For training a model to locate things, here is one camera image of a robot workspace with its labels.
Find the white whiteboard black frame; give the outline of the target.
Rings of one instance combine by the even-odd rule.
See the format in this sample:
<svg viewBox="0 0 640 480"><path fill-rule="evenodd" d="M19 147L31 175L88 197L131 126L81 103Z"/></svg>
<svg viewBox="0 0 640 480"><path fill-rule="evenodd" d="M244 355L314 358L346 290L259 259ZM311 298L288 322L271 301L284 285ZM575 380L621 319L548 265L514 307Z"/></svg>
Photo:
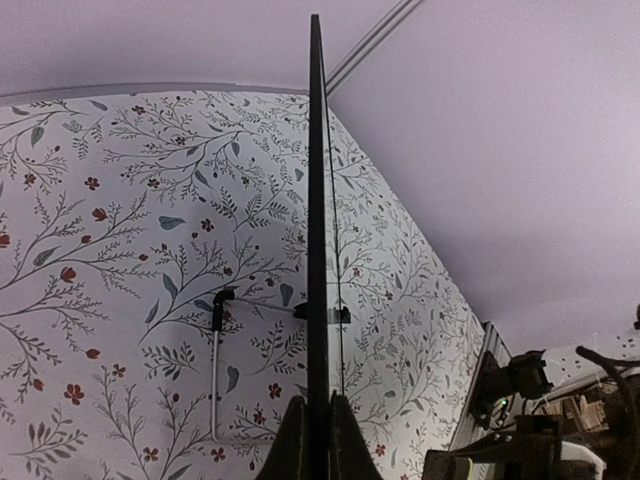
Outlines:
<svg viewBox="0 0 640 480"><path fill-rule="evenodd" d="M320 15L310 18L308 172L308 400L312 431L330 437L330 399L343 390L343 329L327 312L343 306L338 273L333 147Z"/></svg>

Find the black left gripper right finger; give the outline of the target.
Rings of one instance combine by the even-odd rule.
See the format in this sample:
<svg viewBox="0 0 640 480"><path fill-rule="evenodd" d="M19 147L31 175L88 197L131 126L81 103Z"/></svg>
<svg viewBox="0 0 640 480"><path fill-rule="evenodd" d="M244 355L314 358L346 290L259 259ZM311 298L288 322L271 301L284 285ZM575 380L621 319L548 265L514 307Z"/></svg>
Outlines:
<svg viewBox="0 0 640 480"><path fill-rule="evenodd" d="M346 396L334 391L330 399L329 478L381 480Z"/></svg>

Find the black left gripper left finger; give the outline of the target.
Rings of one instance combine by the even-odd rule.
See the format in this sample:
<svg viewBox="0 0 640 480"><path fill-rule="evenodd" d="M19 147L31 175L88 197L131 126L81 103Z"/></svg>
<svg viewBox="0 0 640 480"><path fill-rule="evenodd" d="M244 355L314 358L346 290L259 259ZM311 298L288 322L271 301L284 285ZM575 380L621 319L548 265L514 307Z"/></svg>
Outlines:
<svg viewBox="0 0 640 480"><path fill-rule="evenodd" d="M256 480L306 478L306 402L294 396L288 403L276 437Z"/></svg>

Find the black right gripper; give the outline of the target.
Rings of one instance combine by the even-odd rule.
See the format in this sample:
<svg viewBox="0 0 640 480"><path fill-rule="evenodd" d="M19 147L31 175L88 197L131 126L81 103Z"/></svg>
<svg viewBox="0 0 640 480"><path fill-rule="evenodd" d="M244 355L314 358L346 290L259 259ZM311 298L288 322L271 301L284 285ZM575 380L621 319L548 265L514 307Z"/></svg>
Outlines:
<svg viewBox="0 0 640 480"><path fill-rule="evenodd" d="M430 450L424 479L469 479L477 464L492 464L500 479L602 479L606 463L579 443L566 441L562 418L518 416L516 428L494 432L457 450Z"/></svg>

